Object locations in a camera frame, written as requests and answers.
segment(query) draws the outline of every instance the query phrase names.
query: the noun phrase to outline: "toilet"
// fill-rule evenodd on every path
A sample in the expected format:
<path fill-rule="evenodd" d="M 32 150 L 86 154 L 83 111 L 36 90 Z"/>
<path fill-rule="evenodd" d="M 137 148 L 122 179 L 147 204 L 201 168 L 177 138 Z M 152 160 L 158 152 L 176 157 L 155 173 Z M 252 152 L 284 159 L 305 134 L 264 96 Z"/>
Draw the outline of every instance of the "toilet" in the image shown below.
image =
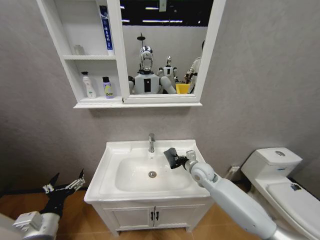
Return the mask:
<path fill-rule="evenodd" d="M 255 150 L 241 171 L 252 183 L 248 194 L 280 227 L 320 240 L 320 201 L 287 178 L 301 161 L 287 148 L 264 148 Z"/>

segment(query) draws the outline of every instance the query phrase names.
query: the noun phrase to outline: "faucet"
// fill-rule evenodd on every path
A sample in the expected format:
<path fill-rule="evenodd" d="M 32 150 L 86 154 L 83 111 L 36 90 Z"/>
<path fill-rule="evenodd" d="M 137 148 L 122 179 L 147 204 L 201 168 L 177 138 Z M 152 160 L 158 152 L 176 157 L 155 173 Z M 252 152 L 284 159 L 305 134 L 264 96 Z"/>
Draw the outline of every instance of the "faucet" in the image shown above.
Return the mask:
<path fill-rule="evenodd" d="M 149 133 L 149 153 L 155 152 L 154 142 L 155 142 L 155 134 Z"/>

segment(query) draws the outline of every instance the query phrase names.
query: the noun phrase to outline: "white sink basin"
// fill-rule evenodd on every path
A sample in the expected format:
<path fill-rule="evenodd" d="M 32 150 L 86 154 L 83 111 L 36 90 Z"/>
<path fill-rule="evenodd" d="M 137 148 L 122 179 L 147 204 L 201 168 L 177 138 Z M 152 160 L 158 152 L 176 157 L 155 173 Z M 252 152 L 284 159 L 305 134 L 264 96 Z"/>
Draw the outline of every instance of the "white sink basin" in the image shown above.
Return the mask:
<path fill-rule="evenodd" d="M 176 148 L 178 155 L 195 150 L 204 162 L 195 140 L 157 140 L 154 153 L 148 141 L 108 142 L 86 192 L 86 202 L 208 197 L 209 193 L 182 166 L 170 169 L 164 151 Z"/>

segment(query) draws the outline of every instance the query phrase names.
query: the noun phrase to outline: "toilet tank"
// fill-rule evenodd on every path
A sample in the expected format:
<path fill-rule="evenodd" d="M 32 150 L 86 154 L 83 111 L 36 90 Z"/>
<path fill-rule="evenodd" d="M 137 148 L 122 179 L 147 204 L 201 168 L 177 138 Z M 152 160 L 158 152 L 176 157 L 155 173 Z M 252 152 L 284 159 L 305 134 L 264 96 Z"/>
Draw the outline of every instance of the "toilet tank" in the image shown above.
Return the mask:
<path fill-rule="evenodd" d="M 241 171 L 253 179 L 285 178 L 302 161 L 302 158 L 285 147 L 255 150 L 241 167 Z"/>

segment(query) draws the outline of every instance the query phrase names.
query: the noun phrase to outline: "cabinet door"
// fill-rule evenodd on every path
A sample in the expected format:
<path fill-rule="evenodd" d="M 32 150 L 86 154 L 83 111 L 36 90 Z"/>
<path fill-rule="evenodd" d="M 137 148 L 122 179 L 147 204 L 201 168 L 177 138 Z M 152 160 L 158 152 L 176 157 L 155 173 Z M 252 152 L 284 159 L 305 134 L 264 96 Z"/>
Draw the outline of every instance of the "cabinet door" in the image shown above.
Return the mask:
<path fill-rule="evenodd" d="M 155 207 L 104 209 L 117 230 L 144 229 L 154 226 Z"/>
<path fill-rule="evenodd" d="M 203 205 L 156 206 L 154 226 L 159 228 L 187 227 Z"/>

